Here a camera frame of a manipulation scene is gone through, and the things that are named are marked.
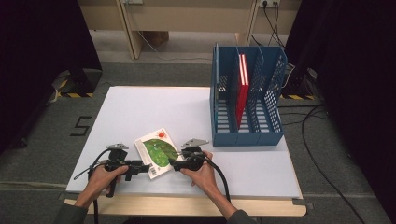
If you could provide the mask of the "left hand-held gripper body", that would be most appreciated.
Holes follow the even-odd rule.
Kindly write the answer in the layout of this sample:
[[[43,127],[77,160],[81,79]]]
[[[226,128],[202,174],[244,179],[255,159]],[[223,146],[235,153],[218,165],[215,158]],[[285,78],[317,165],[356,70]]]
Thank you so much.
[[[126,149],[128,149],[128,147],[124,144],[115,144],[108,146],[107,149],[110,151],[110,154],[108,156],[108,160],[105,163],[105,169],[108,172],[112,172],[114,170],[117,170],[119,167],[127,166],[128,170],[124,172],[123,175],[125,176],[128,173],[131,174],[131,161],[125,160],[127,156]]]

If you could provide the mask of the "blue plastic file rack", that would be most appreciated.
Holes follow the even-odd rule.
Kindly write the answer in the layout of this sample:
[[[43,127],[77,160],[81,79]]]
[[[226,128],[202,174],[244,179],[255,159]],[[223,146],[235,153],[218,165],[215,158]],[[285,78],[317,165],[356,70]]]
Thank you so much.
[[[240,127],[236,122],[239,54],[246,54],[249,88]],[[287,57],[280,47],[219,46],[218,100],[215,102],[215,47],[210,88],[212,143],[215,147],[275,146],[284,134],[277,103]]]

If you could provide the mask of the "brown cardboard box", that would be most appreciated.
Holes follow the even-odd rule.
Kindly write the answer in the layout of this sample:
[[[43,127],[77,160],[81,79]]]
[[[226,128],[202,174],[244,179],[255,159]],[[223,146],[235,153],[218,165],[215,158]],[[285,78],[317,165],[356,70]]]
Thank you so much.
[[[169,33],[163,31],[146,31],[144,36],[153,47],[159,47],[169,40]]]

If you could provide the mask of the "black curtain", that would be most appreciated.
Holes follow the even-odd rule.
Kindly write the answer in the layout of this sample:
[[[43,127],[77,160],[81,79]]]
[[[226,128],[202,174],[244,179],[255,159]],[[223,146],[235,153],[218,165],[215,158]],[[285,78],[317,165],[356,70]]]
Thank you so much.
[[[0,155],[60,73],[100,67],[78,0],[0,0]]]
[[[396,0],[302,0],[286,52],[396,224]]]

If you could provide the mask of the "stand base with hazard tape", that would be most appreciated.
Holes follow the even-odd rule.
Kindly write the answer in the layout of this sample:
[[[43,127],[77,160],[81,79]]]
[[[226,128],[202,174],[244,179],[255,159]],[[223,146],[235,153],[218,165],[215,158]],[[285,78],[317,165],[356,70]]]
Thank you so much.
[[[102,74],[102,70],[93,68],[63,71],[53,82],[54,97],[92,97]]]
[[[291,63],[286,65],[281,97],[283,99],[314,100],[317,94],[316,73],[308,68],[301,76],[293,77],[294,68],[295,66]]]

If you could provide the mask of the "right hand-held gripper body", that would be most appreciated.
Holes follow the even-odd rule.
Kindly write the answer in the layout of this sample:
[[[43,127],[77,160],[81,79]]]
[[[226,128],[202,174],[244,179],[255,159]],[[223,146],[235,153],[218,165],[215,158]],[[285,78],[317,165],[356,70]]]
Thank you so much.
[[[182,145],[181,151],[187,152],[187,156],[184,159],[188,169],[198,171],[202,167],[206,154],[201,150],[201,146],[208,143],[208,140],[192,138]]]

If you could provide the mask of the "beige wooden desk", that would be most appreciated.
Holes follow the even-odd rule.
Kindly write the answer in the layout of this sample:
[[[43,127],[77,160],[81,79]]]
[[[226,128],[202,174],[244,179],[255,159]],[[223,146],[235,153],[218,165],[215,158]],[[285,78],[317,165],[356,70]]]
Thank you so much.
[[[140,57],[142,31],[230,33],[235,44],[247,46],[252,37],[270,34],[276,25],[287,35],[302,0],[280,0],[279,7],[259,7],[260,0],[78,0],[88,28],[123,31],[132,59]]]

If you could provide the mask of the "person's right hand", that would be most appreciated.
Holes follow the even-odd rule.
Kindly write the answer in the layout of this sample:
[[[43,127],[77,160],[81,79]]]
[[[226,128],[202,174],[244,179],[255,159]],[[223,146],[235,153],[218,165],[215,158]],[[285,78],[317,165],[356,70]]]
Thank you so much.
[[[198,171],[182,168],[180,172],[191,179],[191,186],[197,186],[208,197],[220,194],[217,186],[214,168],[205,161]]]

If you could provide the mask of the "person's left hand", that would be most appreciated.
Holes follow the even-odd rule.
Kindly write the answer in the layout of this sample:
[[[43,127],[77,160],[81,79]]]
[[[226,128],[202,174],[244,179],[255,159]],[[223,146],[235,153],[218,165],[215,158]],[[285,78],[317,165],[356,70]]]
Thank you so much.
[[[96,199],[104,189],[110,186],[113,180],[117,180],[127,170],[127,166],[121,166],[114,171],[107,171],[104,165],[99,165],[94,170],[86,188],[81,192],[80,196],[84,196],[87,200]]]

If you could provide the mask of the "white book with green leaf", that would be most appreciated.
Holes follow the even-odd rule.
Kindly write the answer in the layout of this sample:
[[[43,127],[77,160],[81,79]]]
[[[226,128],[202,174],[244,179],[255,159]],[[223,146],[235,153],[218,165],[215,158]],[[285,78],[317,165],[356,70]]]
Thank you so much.
[[[182,161],[170,135],[161,128],[134,141],[134,145],[145,165],[148,176],[154,179],[173,169],[170,161]]]

